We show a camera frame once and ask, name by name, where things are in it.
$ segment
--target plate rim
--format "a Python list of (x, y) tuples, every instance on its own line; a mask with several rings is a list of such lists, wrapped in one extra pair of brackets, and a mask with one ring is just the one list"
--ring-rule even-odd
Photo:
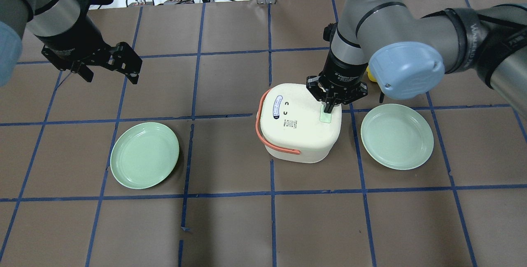
[[(412, 117), (413, 118), (416, 118), (415, 114), (418, 115), (417, 118), (421, 118), (423, 119), (424, 123), (427, 123), (426, 125), (423, 124), (423, 126), (427, 126), (427, 130), (425, 130), (425, 132), (429, 131), (429, 134), (431, 135), (431, 141), (430, 141), (430, 153), (429, 155), (427, 155), (427, 157), (424, 159), (424, 161), (416, 166), (414, 165), (407, 165), (406, 167), (394, 167), (393, 165), (390, 165), (386, 162), (383, 162), (382, 160), (380, 160), (378, 157), (374, 156), (372, 154), (372, 152), (370, 151), (370, 149), (368, 148), (368, 145), (365, 143), (365, 140), (364, 140), (364, 122), (366, 121), (366, 119), (368, 118), (368, 116), (373, 116), (375, 117), (377, 114), (379, 114), (379, 110), (377, 108), (386, 108), (386, 106), (396, 106), (397, 108), (400, 108), (400, 109), (406, 109), (406, 110), (410, 110), (411, 114), (412, 114)], [(374, 111), (375, 109), (377, 109), (377, 112), (376, 114), (372, 113), (372, 111)], [(414, 168), (418, 168), (420, 167), (421, 165), (425, 164), (429, 158), (431, 157), (433, 151), (434, 151), (434, 146), (435, 146), (435, 143), (434, 143), (434, 134), (431, 130), (431, 127), (430, 127), (430, 124), (427, 122), (427, 120), (420, 114), (418, 113), (416, 110), (410, 108), (410, 107), (407, 107), (403, 104), (381, 104), (380, 106), (376, 106), (375, 108), (371, 109), (364, 117), (362, 123), (361, 123), (361, 141), (363, 143), (363, 146), (364, 146), (364, 149), (366, 149), (367, 153), (371, 156), (371, 158), (373, 158), (376, 162), (380, 163), (382, 166), (385, 166), (387, 168), (391, 168), (391, 169), (395, 169), (395, 170), (399, 170), (399, 171), (407, 171), (407, 170), (411, 170), (411, 169), (414, 169)]]
[[(112, 167), (112, 163), (113, 163), (113, 155), (114, 155), (114, 151), (116, 150), (116, 147), (117, 147), (117, 143), (119, 143), (119, 141), (124, 141), (124, 137), (125, 136), (128, 136), (133, 130), (134, 128), (137, 128), (138, 126), (141, 126), (141, 125), (154, 125), (154, 126), (162, 126), (163, 129), (165, 130), (169, 130), (170, 132), (167, 132), (169, 134), (169, 136), (173, 136), (174, 139), (175, 139), (175, 143), (177, 145), (177, 153), (175, 155), (175, 161), (174, 161), (174, 165), (171, 169), (169, 169), (167, 175), (164, 175), (162, 177), (162, 179), (156, 183), (154, 183), (153, 185), (149, 185), (149, 186), (143, 186), (143, 187), (138, 187), (138, 188), (133, 188), (133, 187), (130, 187), (126, 184), (124, 184), (118, 177), (115, 176), (115, 172), (114, 172), (114, 168)], [(175, 168), (175, 165), (177, 164), (177, 160), (179, 160), (179, 151), (180, 151), (180, 144), (179, 144), (179, 139), (177, 139), (177, 136), (175, 135), (175, 132), (173, 130), (171, 130), (171, 128), (169, 128), (168, 126), (164, 125), (164, 124), (161, 124), (159, 122), (143, 122), (143, 123), (139, 123), (137, 125), (134, 125), (132, 126), (131, 128), (128, 128), (123, 134), (121, 134), (121, 136), (119, 136), (119, 138), (117, 139), (117, 141), (115, 141), (113, 147), (112, 147), (112, 152), (110, 154), (110, 171), (112, 172), (112, 175), (113, 175), (113, 178), (121, 185), (125, 186), (126, 188), (130, 188), (130, 189), (134, 189), (134, 190), (142, 190), (142, 189), (146, 189), (146, 188), (151, 188), (157, 184), (159, 184), (160, 182), (164, 181), (166, 179), (166, 177), (168, 177), (172, 171), (174, 170)]]

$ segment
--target qr code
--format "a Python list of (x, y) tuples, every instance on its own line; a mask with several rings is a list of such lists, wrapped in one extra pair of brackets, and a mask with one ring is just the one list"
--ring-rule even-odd
[(286, 128), (296, 128), (296, 120), (284, 120), (284, 127)]

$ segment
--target blue label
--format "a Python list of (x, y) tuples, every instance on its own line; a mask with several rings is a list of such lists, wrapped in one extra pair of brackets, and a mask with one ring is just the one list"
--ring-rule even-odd
[(278, 119), (280, 118), (280, 103), (282, 103), (282, 100), (284, 97), (282, 95), (279, 95), (275, 99), (275, 105), (273, 106), (273, 118)]

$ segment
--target yellow object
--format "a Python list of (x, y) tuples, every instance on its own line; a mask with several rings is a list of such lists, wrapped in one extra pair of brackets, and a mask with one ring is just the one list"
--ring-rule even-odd
[(366, 72), (368, 73), (368, 79), (372, 82), (377, 83), (377, 79), (371, 74), (371, 71), (369, 70), (369, 66), (366, 68)]

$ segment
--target round plate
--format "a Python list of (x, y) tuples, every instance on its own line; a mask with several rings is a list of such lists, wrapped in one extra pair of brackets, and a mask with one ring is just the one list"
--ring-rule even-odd
[(361, 126), (361, 138), (377, 162), (393, 169), (419, 167), (434, 149), (427, 121), (400, 104), (383, 104), (369, 111)]
[(179, 142), (163, 124), (135, 125), (119, 137), (112, 149), (113, 177), (131, 189), (145, 189), (163, 181), (174, 169)]

